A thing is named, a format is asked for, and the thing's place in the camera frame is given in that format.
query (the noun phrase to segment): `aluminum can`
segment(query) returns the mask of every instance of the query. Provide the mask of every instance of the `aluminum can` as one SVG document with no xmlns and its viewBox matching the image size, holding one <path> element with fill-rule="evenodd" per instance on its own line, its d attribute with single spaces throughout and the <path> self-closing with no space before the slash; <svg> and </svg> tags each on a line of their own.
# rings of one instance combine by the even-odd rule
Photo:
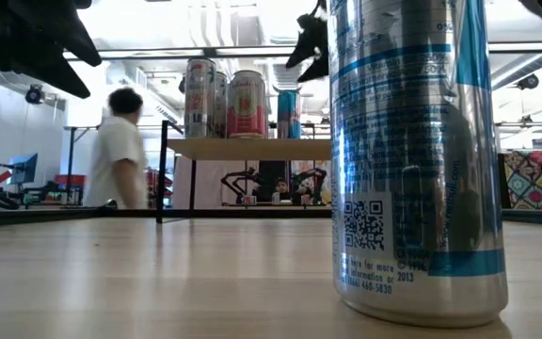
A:
<svg viewBox="0 0 542 339">
<path fill-rule="evenodd" d="M 230 82 L 227 123 L 229 137 L 265 136 L 265 86 L 254 71 L 239 71 Z"/>
<path fill-rule="evenodd" d="M 507 304 L 482 0 L 330 0 L 333 277 L 365 314 L 487 323 Z"/>
<path fill-rule="evenodd" d="M 215 136 L 227 137 L 227 75 L 216 73 L 215 78 Z"/>
<path fill-rule="evenodd" d="M 271 204 L 274 204 L 274 205 L 281 204 L 281 195 L 279 194 L 279 192 L 274 192 L 271 195 Z"/>
<path fill-rule="evenodd" d="M 271 114 L 271 102 L 269 101 L 269 93 L 264 91 L 264 132 L 263 137 L 269 138 L 269 115 Z"/>
<path fill-rule="evenodd" d="M 300 138 L 300 94 L 297 90 L 278 93 L 278 138 Z"/>
<path fill-rule="evenodd" d="M 310 205 L 311 204 L 311 196 L 309 194 L 304 194 L 300 196 L 300 204 L 301 205 Z"/>
<path fill-rule="evenodd" d="M 185 75 L 185 137 L 214 137 L 216 65 L 207 58 L 187 61 Z"/>
<path fill-rule="evenodd" d="M 244 197 L 244 205 L 255 206 L 256 205 L 256 196 L 246 195 Z"/>
</svg>

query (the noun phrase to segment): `security camera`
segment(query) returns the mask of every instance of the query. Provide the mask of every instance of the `security camera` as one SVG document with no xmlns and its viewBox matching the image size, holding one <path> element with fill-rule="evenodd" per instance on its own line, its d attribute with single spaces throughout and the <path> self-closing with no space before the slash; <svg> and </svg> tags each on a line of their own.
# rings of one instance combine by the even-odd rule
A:
<svg viewBox="0 0 542 339">
<path fill-rule="evenodd" d="M 30 89 L 26 92 L 26 102 L 32 105 L 43 104 L 45 94 L 43 93 L 42 85 L 31 85 Z"/>
<path fill-rule="evenodd" d="M 522 118 L 520 118 L 519 121 L 522 122 L 522 123 L 533 122 L 533 118 L 531 118 L 531 116 L 529 114 L 529 115 L 526 115 L 526 116 L 523 116 Z"/>
<path fill-rule="evenodd" d="M 183 79 L 181 79 L 181 82 L 179 83 L 179 92 L 182 94 L 185 94 L 185 75 L 183 76 Z"/>
<path fill-rule="evenodd" d="M 525 89 L 536 89 L 538 86 L 538 77 L 534 74 L 530 74 L 527 77 L 523 78 L 522 80 L 518 81 L 516 84 L 516 87 L 525 90 Z"/>
</svg>

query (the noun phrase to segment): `white wall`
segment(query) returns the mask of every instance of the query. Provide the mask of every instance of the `white wall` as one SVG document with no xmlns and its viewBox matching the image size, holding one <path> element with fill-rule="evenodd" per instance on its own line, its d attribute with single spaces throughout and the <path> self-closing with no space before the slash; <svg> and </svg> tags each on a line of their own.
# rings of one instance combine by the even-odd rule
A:
<svg viewBox="0 0 542 339">
<path fill-rule="evenodd" d="M 60 173 L 60 150 L 65 113 L 49 105 L 30 105 L 24 96 L 0 86 L 0 162 L 37 153 L 35 183 L 42 186 Z"/>
<path fill-rule="evenodd" d="M 104 63 L 98 67 L 91 67 L 83 62 L 72 62 L 72 68 L 88 86 L 91 96 L 86 99 L 69 97 L 66 102 L 66 125 L 73 127 L 91 127 L 102 123 L 102 115 L 109 94 L 106 86 L 106 68 Z M 83 131 L 76 131 L 77 138 Z M 74 143 L 72 156 L 72 174 L 87 175 L 91 162 L 91 149 L 97 133 L 93 130 L 86 132 L 80 140 Z M 62 140 L 61 173 L 68 173 L 70 150 L 70 132 L 65 131 Z"/>
</svg>

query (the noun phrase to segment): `blue stripe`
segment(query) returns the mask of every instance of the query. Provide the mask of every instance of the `blue stripe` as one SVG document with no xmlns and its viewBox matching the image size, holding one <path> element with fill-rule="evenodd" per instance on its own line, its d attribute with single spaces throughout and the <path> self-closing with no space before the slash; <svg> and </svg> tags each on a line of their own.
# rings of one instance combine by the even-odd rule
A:
<svg viewBox="0 0 542 339">
<path fill-rule="evenodd" d="M 431 277 L 479 277 L 505 271 L 505 254 L 500 250 L 437 251 L 432 253 Z"/>
<path fill-rule="evenodd" d="M 485 6 L 481 0 L 467 0 L 461 27 L 457 83 L 490 89 Z"/>
<path fill-rule="evenodd" d="M 361 58 L 357 61 L 354 61 L 343 68 L 341 68 L 336 74 L 331 77 L 331 82 L 334 83 L 341 76 L 356 70 L 357 68 L 371 63 L 391 58 L 391 57 L 401 57 L 418 53 L 449 53 L 451 52 L 451 45 L 447 43 L 442 44 L 425 44 L 419 46 L 409 46 L 402 48 L 395 48 L 389 51 L 377 53 L 371 56 Z"/>
<path fill-rule="evenodd" d="M 426 80 L 436 80 L 436 79 L 446 79 L 446 78 L 447 78 L 447 75 L 415 75 L 415 76 L 410 76 L 410 77 L 406 77 L 406 78 L 394 78 L 394 79 L 391 79 L 391 80 L 380 81 L 380 82 L 377 82 L 377 83 L 373 83 L 373 84 L 370 84 L 370 85 L 367 85 L 367 86 L 360 87 L 358 89 L 353 89 L 353 90 L 339 96 L 338 99 L 336 99 L 336 101 L 334 103 L 338 103 L 340 100 L 344 99 L 344 97 L 352 95 L 353 93 L 364 91 L 366 89 L 376 88 L 378 86 L 384 86 L 384 85 L 389 85 L 389 84 L 393 84 L 393 83 L 400 83 L 402 81 L 426 81 Z"/>
<path fill-rule="evenodd" d="M 342 7 L 345 2 L 346 2 L 346 0 L 333 1 L 332 7 L 329 9 L 330 14 L 331 15 L 336 15 L 336 12 L 338 11 L 338 9 L 340 9 L 340 7 Z"/>
</svg>

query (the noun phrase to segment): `black hair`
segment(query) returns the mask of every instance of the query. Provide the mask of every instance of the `black hair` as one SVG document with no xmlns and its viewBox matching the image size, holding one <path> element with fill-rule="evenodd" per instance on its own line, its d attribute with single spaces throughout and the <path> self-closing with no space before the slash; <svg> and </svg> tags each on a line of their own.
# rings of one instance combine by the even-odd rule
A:
<svg viewBox="0 0 542 339">
<path fill-rule="evenodd" d="M 131 114 L 143 106 L 143 99 L 131 88 L 117 89 L 108 97 L 108 106 L 113 114 Z"/>
</svg>

